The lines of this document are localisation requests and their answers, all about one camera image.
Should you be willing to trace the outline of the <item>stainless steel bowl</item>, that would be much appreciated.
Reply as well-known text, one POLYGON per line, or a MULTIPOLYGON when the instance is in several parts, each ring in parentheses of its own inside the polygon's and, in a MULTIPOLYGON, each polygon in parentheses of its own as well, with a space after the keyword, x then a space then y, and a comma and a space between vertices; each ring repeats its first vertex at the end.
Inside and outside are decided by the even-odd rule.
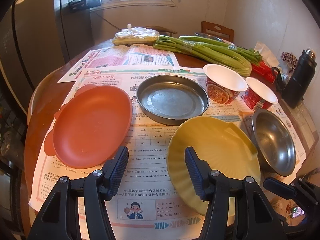
POLYGON ((271 111, 256 110, 252 117, 251 140, 258 150, 260 167, 282 177, 296 166, 296 149, 284 123, 271 111))

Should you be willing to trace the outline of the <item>yellow shell-shaped plate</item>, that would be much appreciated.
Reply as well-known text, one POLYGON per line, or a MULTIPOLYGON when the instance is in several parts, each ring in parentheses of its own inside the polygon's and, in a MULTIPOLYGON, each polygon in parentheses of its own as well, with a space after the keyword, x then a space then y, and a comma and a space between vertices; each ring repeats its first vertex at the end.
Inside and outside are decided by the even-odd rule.
POLYGON ((198 116, 179 126, 167 150, 167 169, 180 198, 190 208, 205 215, 208 203, 196 195, 184 160, 185 149, 193 147, 198 157, 210 168, 228 178, 243 180, 251 176, 261 181, 258 150, 248 136, 232 122, 198 116))

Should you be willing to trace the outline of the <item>orange plastic plate with ears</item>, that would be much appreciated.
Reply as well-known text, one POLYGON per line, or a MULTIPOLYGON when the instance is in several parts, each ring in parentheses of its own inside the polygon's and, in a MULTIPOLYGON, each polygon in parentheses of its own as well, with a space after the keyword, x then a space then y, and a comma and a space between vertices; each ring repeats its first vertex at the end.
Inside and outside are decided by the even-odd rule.
POLYGON ((115 86, 85 85, 54 115, 43 147, 47 156, 84 169, 114 156, 132 120, 129 95, 115 86))

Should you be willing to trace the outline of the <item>small red noodle cup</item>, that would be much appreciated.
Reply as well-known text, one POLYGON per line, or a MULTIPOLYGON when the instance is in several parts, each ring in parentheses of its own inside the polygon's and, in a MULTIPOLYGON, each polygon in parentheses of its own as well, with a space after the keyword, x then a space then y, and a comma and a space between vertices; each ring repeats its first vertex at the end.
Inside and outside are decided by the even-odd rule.
POLYGON ((247 77, 248 85, 245 91, 244 102, 253 111, 257 109, 269 109, 278 103, 278 98, 274 92, 264 83, 253 77, 247 77))

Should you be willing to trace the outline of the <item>large red noodle cup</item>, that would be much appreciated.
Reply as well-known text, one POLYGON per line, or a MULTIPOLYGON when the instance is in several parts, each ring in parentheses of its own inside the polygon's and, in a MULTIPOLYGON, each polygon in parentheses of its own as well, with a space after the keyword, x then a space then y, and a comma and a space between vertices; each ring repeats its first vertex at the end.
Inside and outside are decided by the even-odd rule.
POLYGON ((215 103, 228 105, 248 88, 242 76, 219 64, 207 64, 203 72, 206 75, 207 94, 215 103))

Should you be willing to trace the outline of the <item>round metal pan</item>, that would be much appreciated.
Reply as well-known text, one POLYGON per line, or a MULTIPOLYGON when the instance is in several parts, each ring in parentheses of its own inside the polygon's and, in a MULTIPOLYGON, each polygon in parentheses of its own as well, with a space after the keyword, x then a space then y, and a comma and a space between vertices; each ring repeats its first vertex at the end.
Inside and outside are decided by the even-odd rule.
POLYGON ((144 80, 137 88, 136 99, 146 116, 170 126, 180 126, 201 116, 209 107, 205 89, 177 75, 157 75, 144 80))

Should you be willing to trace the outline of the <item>front newspaper sheet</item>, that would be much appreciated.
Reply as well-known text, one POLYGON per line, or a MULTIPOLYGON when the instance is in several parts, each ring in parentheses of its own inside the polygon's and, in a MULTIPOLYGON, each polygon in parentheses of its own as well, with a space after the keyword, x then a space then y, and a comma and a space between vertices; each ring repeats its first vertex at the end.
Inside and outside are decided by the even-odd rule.
MULTIPOLYGON (((201 68, 144 66, 84 69, 66 97, 89 84, 116 86, 131 97, 132 122, 124 139, 129 162, 118 193, 106 203, 108 216, 117 239, 193 239, 199 236, 204 222, 175 190, 167 169, 167 150, 176 126, 157 123, 147 117, 136 100, 138 86, 157 75, 177 75, 199 85, 206 84, 201 68)), ((232 122, 248 137, 252 133, 253 112, 242 96, 228 105, 210 102, 203 116, 232 122)))

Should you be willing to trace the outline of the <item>newspaper sheet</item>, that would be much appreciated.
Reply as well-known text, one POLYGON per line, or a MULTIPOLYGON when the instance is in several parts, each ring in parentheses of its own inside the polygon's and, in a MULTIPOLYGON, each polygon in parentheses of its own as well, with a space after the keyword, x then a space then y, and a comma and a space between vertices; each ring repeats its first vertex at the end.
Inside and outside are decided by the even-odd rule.
MULTIPOLYGON (((124 139, 129 162, 118 193, 106 203, 108 216, 117 239, 193 239, 199 236, 204 222, 175 190, 167 169, 167 150, 176 126, 157 123, 147 117, 136 100, 138 86, 157 75, 177 75, 199 85, 206 84, 201 68, 144 66, 84 69, 66 97, 89 84, 116 86, 131 97, 132 122, 124 139)), ((203 116, 232 122, 248 137, 252 133, 253 112, 242 96, 228 105, 210 102, 203 116)))
POLYGON ((84 68, 127 65, 179 66, 173 52, 144 44, 119 45, 89 51, 61 77, 59 83, 76 81, 84 68))

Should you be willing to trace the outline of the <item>black thermos bottle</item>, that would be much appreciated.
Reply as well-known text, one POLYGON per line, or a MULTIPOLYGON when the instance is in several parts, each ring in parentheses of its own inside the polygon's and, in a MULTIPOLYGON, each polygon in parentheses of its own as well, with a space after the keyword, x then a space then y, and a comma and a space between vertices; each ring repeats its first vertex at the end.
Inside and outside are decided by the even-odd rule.
POLYGON ((314 77, 316 66, 316 54, 308 48, 302 51, 296 67, 291 72, 292 75, 287 74, 289 77, 287 82, 283 80, 285 75, 278 67, 271 68, 275 77, 276 90, 289 107, 296 108, 303 100, 303 96, 314 77))

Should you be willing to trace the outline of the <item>red tissue box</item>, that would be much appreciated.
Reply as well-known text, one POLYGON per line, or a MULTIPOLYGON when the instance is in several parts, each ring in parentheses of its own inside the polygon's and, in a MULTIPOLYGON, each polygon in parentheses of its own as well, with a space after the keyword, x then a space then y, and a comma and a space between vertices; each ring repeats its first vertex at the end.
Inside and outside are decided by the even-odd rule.
POLYGON ((252 71, 263 77, 269 83, 274 83, 276 77, 274 76, 272 69, 264 63, 264 61, 259 62, 258 64, 251 64, 252 71))

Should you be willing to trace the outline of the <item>curved wooden chair left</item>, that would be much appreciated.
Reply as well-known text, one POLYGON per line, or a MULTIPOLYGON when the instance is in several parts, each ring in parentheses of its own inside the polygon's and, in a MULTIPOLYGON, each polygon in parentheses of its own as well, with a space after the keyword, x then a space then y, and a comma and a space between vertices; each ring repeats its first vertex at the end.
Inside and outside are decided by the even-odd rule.
POLYGON ((45 78, 43 78, 43 80, 37 85, 37 87, 35 88, 31 99, 29 101, 29 106, 28 106, 28 113, 27 113, 27 125, 29 125, 29 122, 31 120, 31 116, 33 114, 33 111, 37 105, 37 102, 39 101, 39 98, 41 97, 41 94, 43 92, 43 90, 45 89, 47 83, 50 81, 50 79, 52 78, 52 76, 58 72, 60 68, 57 68, 56 70, 54 70, 53 72, 51 72, 50 74, 48 74, 45 78))

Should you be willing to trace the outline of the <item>celery bunch back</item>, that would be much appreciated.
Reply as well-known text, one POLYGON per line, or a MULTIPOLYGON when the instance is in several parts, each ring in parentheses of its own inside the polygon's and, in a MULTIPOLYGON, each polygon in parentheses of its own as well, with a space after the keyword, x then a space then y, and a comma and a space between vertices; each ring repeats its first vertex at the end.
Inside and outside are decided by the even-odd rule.
POLYGON ((181 35, 179 38, 185 41, 202 42, 205 45, 211 44, 211 45, 220 46, 223 48, 228 48, 230 50, 237 52, 241 56, 243 56, 250 63, 256 64, 256 65, 258 65, 263 60, 263 57, 260 55, 260 53, 252 48, 245 49, 242 47, 237 47, 236 45, 230 45, 225 42, 216 41, 210 38, 205 38, 200 36, 181 35))

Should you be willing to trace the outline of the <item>celery bunch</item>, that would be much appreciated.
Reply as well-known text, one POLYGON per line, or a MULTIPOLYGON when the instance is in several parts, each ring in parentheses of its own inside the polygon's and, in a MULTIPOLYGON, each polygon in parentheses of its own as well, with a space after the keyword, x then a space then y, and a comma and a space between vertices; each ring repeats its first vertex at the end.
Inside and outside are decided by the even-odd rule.
POLYGON ((242 47, 237 47, 236 45, 230 45, 225 42, 216 41, 210 38, 205 38, 200 36, 181 35, 179 38, 185 41, 202 42, 205 45, 211 44, 211 45, 220 46, 223 48, 228 48, 230 50, 237 52, 241 56, 243 56, 250 63, 256 64, 256 65, 258 65, 263 60, 263 57, 260 55, 260 53, 252 48, 245 49, 242 47))
POLYGON ((202 42, 185 41, 180 38, 161 35, 153 44, 153 48, 182 53, 198 57, 208 63, 220 64, 237 72, 243 77, 250 76, 251 63, 237 52, 215 45, 205 45, 202 42))

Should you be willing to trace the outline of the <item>celery bunch front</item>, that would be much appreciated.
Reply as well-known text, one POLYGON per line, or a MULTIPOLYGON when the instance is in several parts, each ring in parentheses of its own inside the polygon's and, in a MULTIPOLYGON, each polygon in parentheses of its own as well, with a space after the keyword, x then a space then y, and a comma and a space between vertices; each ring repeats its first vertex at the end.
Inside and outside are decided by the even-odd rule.
POLYGON ((237 52, 215 45, 205 45, 202 42, 185 41, 180 38, 161 35, 153 44, 153 48, 182 53, 198 57, 208 63, 220 64, 237 72, 243 77, 250 76, 251 63, 237 52))

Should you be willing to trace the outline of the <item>wooden chair back right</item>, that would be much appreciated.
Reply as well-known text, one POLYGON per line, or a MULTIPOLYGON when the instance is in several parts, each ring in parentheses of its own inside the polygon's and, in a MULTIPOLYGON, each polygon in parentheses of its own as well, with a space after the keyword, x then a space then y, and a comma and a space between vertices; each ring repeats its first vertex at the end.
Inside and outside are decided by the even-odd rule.
POLYGON ((217 36, 223 40, 233 42, 234 40, 234 30, 224 27, 223 25, 217 23, 211 23, 207 21, 201 22, 201 32, 205 34, 210 34, 217 36))

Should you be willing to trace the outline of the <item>metal bowl far back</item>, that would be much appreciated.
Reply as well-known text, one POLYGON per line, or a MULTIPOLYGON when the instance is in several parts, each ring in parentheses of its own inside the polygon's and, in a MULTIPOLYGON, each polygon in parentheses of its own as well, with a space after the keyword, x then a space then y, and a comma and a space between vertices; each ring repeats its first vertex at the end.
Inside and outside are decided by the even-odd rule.
POLYGON ((205 34, 205 33, 200 33, 200 32, 195 32, 194 34, 195 34, 196 36, 199 36, 199 37, 208 38, 208 39, 211 39, 211 40, 216 40, 216 41, 223 42, 223 40, 222 40, 221 38, 218 38, 218 37, 213 36, 213 35, 209 35, 209 34, 205 34))

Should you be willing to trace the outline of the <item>grey refrigerator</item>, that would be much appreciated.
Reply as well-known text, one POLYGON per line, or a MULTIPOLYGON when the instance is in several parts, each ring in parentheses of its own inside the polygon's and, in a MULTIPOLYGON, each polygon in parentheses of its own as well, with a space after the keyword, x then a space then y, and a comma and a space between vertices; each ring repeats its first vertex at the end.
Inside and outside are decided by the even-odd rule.
POLYGON ((69 61, 61 0, 13 0, 1 18, 1 90, 23 117, 37 85, 69 61))

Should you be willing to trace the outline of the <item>back newspaper sheet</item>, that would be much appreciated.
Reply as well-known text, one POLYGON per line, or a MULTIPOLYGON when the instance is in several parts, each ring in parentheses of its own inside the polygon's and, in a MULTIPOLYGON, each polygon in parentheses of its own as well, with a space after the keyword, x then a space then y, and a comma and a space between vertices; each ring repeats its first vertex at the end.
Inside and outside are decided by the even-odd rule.
POLYGON ((84 68, 127 65, 179 66, 173 52, 144 44, 119 45, 89 51, 61 77, 59 83, 76 81, 84 68))

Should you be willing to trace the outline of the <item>wooden chair behind table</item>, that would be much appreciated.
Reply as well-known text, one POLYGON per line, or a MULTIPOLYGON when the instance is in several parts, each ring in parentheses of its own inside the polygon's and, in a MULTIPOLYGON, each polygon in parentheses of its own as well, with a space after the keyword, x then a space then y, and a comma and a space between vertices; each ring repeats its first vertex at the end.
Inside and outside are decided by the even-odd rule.
POLYGON ((173 37, 173 35, 177 35, 177 32, 174 30, 171 30, 165 27, 156 26, 156 25, 146 26, 145 28, 155 30, 159 32, 160 35, 171 36, 171 37, 173 37))

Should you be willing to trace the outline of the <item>plastic bag with yellow food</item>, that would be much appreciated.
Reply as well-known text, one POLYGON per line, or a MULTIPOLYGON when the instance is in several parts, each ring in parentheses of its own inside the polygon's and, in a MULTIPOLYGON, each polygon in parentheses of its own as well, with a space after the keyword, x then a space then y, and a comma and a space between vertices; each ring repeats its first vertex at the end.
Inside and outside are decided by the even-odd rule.
POLYGON ((115 34, 112 43, 115 46, 154 43, 158 40, 159 36, 160 33, 156 30, 144 27, 132 27, 131 24, 127 24, 126 29, 121 29, 120 32, 115 34))

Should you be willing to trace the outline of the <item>black box on shelf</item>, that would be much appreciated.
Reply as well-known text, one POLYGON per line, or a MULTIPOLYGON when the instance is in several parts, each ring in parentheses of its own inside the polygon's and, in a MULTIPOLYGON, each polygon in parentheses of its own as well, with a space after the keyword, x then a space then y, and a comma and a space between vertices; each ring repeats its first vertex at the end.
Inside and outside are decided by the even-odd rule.
POLYGON ((82 11, 101 5, 101 0, 73 0, 69 2, 70 12, 82 11))

